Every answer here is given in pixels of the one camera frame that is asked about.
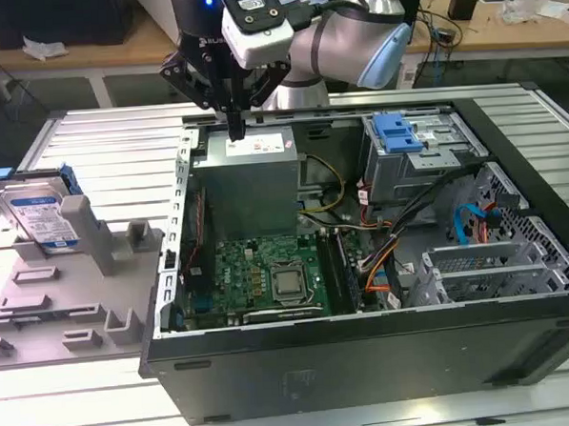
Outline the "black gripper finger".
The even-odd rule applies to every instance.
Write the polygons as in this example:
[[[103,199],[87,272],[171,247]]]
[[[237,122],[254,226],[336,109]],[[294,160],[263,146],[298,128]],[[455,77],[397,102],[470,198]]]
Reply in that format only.
[[[216,54],[210,48],[200,50],[195,64],[182,51],[177,51],[162,64],[160,74],[197,107],[203,110],[213,109],[223,115],[230,139],[238,141],[238,110],[225,85],[226,80],[219,77],[216,64]]]
[[[281,84],[283,79],[292,69],[287,60],[269,63],[261,70],[261,75],[252,80],[257,69],[241,69],[235,67],[234,72],[234,105],[236,140],[242,140],[245,136],[246,123],[243,112],[252,107],[260,107]]]

